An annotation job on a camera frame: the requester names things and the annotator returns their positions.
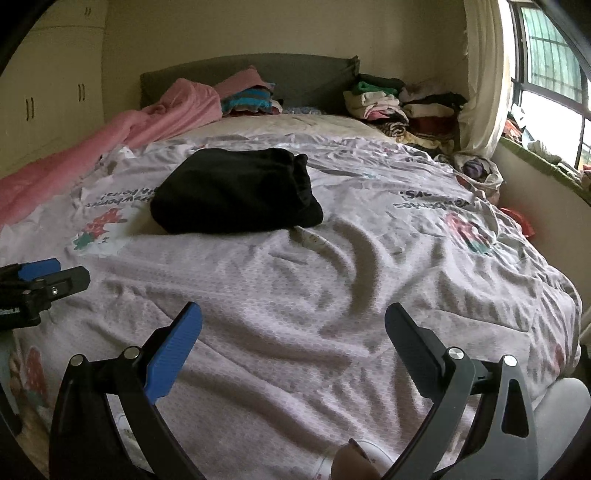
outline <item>striped cloth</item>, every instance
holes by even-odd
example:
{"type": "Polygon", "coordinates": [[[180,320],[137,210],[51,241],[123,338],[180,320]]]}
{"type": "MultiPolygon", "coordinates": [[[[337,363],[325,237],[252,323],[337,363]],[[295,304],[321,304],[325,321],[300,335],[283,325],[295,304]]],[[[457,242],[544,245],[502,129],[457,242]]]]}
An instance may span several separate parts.
{"type": "Polygon", "coordinates": [[[222,113],[225,116],[232,111],[273,113],[271,91],[264,87],[253,87],[230,95],[222,100],[222,113]]]}

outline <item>window frame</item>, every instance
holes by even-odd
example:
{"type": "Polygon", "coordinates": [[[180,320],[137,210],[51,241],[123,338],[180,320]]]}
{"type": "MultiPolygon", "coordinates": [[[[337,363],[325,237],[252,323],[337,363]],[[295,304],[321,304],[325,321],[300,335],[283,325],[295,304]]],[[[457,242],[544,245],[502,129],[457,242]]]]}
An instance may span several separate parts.
{"type": "MultiPolygon", "coordinates": [[[[570,110],[575,111],[582,117],[582,124],[581,124],[581,136],[579,139],[579,148],[577,150],[577,158],[574,164],[574,168],[571,165],[568,165],[566,162],[562,162],[563,166],[568,167],[570,170],[578,171],[581,167],[581,152],[583,149],[583,139],[585,134],[585,120],[587,119],[591,122],[591,110],[589,109],[589,84],[587,83],[587,77],[580,66],[579,62],[579,70],[581,74],[581,85],[583,89],[583,98],[582,102],[578,103],[573,99],[568,98],[567,96],[562,95],[561,93],[556,93],[553,90],[540,87],[538,85],[534,85],[527,81],[529,78],[529,62],[528,62],[528,50],[527,50],[527,39],[525,37],[525,21],[523,17],[522,8],[534,8],[540,10],[536,4],[526,1],[514,1],[508,0],[509,6],[511,8],[511,17],[513,19],[513,30],[515,34],[515,75],[516,78],[512,78],[513,82],[513,103],[521,106],[521,95],[523,92],[531,92],[535,93],[536,95],[540,95],[548,100],[551,100],[555,103],[559,103],[560,105],[569,108],[570,110]]],[[[558,27],[554,22],[552,24],[556,27],[562,37],[567,41],[567,36],[565,35],[564,31],[558,27]]]]}

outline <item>window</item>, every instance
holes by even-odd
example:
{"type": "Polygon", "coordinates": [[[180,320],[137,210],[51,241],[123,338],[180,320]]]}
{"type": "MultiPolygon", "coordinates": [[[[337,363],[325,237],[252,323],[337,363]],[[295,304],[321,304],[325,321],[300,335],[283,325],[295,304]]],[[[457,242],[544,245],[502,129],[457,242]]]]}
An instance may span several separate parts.
{"type": "Polygon", "coordinates": [[[517,47],[514,102],[528,134],[577,169],[591,166],[589,82],[562,33],[535,5],[512,3],[517,47]]]}

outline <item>gray headboard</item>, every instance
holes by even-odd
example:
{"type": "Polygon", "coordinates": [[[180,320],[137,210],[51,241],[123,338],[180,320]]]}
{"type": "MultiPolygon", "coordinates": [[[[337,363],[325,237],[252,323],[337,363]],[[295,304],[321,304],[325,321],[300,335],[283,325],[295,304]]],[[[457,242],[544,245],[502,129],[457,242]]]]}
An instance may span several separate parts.
{"type": "Polygon", "coordinates": [[[294,53],[256,53],[192,61],[140,75],[142,108],[157,102],[175,80],[215,85],[254,65],[262,79],[275,83],[273,98],[285,106],[315,106],[346,114],[343,91],[359,73],[359,59],[336,59],[294,53]]]}

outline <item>pink towel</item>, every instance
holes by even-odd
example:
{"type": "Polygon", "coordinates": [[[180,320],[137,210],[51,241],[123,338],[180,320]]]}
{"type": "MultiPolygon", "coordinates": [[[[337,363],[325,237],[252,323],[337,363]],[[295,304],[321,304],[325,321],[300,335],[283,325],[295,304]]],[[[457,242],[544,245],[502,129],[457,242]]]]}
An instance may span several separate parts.
{"type": "Polygon", "coordinates": [[[178,79],[154,105],[117,115],[80,144],[29,163],[0,179],[0,229],[19,222],[37,206],[64,192],[119,144],[138,148],[220,120],[214,88],[178,79]]]}
{"type": "Polygon", "coordinates": [[[368,113],[368,117],[366,118],[366,120],[369,120],[371,122],[372,120],[379,120],[381,118],[388,118],[388,115],[385,115],[379,110],[372,110],[370,111],[370,113],[368,113]]]}
{"type": "Polygon", "coordinates": [[[273,91],[273,85],[264,82],[253,65],[228,77],[223,82],[218,83],[214,88],[220,98],[224,100],[224,98],[228,98],[230,95],[252,87],[265,87],[273,91]]]}

